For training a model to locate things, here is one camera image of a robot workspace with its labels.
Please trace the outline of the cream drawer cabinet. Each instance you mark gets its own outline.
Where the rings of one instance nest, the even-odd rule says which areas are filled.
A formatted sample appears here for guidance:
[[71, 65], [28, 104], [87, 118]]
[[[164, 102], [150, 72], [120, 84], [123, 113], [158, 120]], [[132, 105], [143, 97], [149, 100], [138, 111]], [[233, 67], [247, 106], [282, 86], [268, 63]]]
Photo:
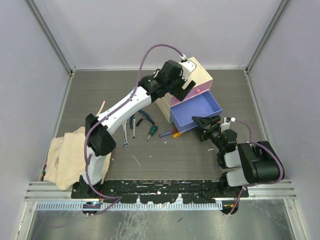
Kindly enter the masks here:
[[186, 80], [186, 83], [182, 86], [182, 88], [185, 89], [191, 81], [194, 81], [195, 85], [186, 95], [183, 101], [179, 101], [175, 96], [172, 96], [169, 93], [155, 101], [165, 119], [169, 123], [172, 122], [172, 107], [210, 90], [213, 83], [212, 76], [203, 68], [203, 66], [196, 60], [195, 57], [190, 57], [185, 62], [180, 62], [179, 64], [182, 65], [182, 77]]

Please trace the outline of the large pink drawer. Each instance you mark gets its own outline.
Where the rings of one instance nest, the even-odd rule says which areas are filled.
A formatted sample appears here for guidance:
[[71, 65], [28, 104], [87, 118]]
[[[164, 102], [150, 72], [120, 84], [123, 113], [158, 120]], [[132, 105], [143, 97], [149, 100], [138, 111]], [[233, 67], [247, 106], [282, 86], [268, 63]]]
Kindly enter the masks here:
[[213, 78], [207, 72], [192, 72], [188, 80], [195, 82], [195, 86], [188, 93], [185, 99], [191, 99], [208, 91], [213, 83]]

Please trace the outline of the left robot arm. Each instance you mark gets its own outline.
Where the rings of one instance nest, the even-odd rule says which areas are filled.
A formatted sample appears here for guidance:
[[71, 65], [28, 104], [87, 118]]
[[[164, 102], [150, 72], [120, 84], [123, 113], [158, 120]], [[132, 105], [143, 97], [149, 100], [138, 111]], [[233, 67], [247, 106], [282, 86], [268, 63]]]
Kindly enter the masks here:
[[139, 77], [137, 86], [113, 107], [98, 116], [89, 114], [86, 117], [82, 192], [88, 198], [95, 198], [100, 193], [98, 183], [102, 180], [105, 158], [116, 147], [112, 137], [115, 131], [133, 114], [166, 94], [184, 100], [196, 84], [189, 79], [196, 68], [197, 64], [191, 60], [168, 60], [157, 73]]

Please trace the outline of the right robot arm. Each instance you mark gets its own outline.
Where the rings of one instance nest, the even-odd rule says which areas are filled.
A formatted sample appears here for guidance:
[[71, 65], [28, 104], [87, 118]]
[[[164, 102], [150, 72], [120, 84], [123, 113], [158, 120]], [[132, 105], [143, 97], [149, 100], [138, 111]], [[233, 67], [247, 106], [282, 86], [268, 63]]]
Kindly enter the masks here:
[[192, 120], [198, 139], [201, 142], [210, 140], [216, 146], [217, 163], [226, 170], [217, 186], [204, 190], [205, 198], [212, 198], [216, 192], [231, 197], [244, 187], [276, 184], [285, 178], [284, 166], [269, 141], [237, 141], [238, 134], [230, 128], [236, 118], [193, 116]]

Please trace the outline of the blue handled pliers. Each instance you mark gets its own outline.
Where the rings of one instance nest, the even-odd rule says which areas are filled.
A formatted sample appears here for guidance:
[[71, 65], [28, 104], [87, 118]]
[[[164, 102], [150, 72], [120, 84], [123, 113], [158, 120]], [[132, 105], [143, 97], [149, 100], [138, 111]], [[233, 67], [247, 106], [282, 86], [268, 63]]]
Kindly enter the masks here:
[[[148, 122], [150, 122], [152, 125], [155, 124], [155, 122], [151, 119], [151, 117], [143, 110], [139, 110], [138, 113], [140, 113], [142, 115], [142, 118], [145, 118], [145, 120], [147, 120]], [[133, 114], [130, 118], [129, 118], [129, 127], [130, 129], [132, 129], [132, 117], [135, 117], [135, 115]]]

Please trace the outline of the wide purple drawer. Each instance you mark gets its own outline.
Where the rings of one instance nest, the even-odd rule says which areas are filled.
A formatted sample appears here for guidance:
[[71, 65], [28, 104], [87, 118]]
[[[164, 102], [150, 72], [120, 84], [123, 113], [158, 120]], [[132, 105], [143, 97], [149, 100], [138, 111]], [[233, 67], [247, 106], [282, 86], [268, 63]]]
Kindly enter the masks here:
[[183, 133], [197, 127], [192, 117], [215, 117], [222, 108], [208, 90], [170, 108], [170, 120], [178, 132]]

